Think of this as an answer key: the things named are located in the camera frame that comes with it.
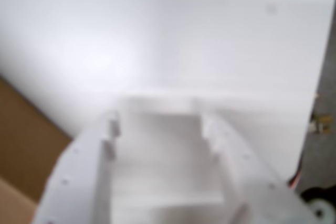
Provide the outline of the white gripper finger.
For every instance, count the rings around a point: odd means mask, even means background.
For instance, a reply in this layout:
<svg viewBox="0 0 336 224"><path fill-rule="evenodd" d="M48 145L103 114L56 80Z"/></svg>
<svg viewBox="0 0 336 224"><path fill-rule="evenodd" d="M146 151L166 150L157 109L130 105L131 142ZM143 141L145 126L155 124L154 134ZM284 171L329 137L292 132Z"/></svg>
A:
<svg viewBox="0 0 336 224"><path fill-rule="evenodd" d="M109 112L82 130L57 159L33 223L111 223L112 167L119 116Z"/></svg>
<svg viewBox="0 0 336 224"><path fill-rule="evenodd" d="M202 114L202 135L219 171L222 223L314 223L315 215L221 115Z"/></svg>

